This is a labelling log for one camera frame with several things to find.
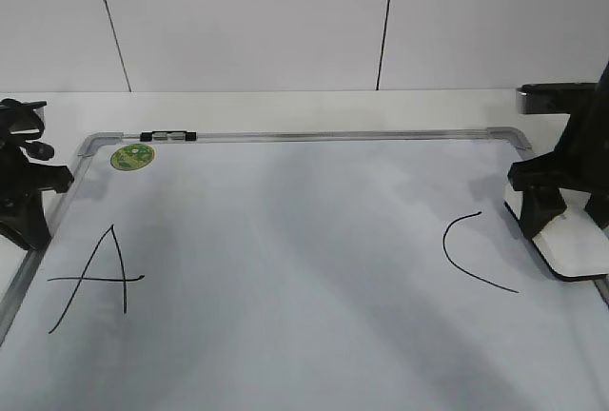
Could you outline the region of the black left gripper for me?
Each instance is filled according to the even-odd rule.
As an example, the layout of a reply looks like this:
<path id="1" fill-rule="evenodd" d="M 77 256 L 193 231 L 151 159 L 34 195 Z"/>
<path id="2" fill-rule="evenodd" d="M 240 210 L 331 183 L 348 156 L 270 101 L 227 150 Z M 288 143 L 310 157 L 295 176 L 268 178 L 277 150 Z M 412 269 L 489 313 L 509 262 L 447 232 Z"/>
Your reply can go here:
<path id="1" fill-rule="evenodd" d="M 45 101 L 1 101 L 1 235 L 24 250 L 50 241 L 42 195 L 66 193 L 74 178 L 67 166 L 50 166 L 54 148 L 42 141 Z"/>

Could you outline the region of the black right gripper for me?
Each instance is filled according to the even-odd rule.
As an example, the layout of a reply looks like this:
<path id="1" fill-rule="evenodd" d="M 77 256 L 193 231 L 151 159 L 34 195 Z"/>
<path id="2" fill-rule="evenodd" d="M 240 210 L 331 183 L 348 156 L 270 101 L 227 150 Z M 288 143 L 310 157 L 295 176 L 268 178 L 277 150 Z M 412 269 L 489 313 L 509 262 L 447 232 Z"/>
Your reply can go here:
<path id="1" fill-rule="evenodd" d="M 566 210 L 558 187 L 597 192 L 590 195 L 585 211 L 600 229 L 609 226 L 607 69 L 595 84 L 591 104 L 567 114 L 554 149 L 517 162 L 508 172 L 511 186 L 524 189 L 519 225 L 526 239 Z"/>

